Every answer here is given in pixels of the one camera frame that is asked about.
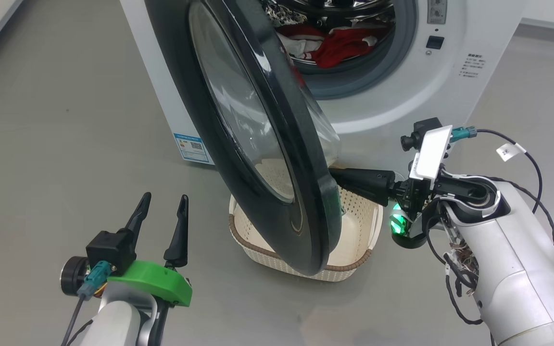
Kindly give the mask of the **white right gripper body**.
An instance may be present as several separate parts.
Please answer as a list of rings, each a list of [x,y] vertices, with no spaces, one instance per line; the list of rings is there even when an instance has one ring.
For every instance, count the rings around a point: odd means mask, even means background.
[[[404,249],[416,249],[427,241],[429,228],[437,214],[438,197],[434,186],[452,136],[452,126],[430,130],[424,134],[414,156],[407,180],[396,183],[395,201],[403,223],[393,220],[391,237]]]

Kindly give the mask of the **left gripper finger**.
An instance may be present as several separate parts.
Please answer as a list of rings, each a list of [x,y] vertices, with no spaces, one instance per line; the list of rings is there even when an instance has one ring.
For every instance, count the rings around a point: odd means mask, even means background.
[[[182,195],[176,210],[176,227],[171,243],[164,252],[165,267],[178,269],[188,264],[189,245],[189,198]]]
[[[141,225],[143,221],[145,221],[148,215],[150,203],[151,203],[151,193],[146,192],[141,197],[138,205],[136,206],[136,209],[134,210],[134,212],[132,212],[132,215],[130,216],[129,221],[125,225],[125,230],[132,237],[132,242],[131,242],[132,246],[135,246],[137,244],[137,239],[140,234]]]

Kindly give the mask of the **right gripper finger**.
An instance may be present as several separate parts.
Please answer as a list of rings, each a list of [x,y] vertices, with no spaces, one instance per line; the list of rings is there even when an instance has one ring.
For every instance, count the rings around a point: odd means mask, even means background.
[[[345,189],[390,188],[396,177],[394,171],[356,168],[330,168],[330,175]]]
[[[390,199],[394,195],[394,182],[337,182],[337,184],[344,190],[352,192],[381,206],[387,206]]]

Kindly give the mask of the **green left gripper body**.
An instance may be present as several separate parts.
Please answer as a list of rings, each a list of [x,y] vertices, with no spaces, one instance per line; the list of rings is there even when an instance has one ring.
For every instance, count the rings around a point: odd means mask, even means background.
[[[101,297],[109,283],[121,283],[148,293],[172,306],[189,307],[193,289],[187,278],[152,261],[135,260],[123,273],[106,261],[90,265],[88,258],[72,257],[63,266],[60,287],[68,296],[90,300]]]

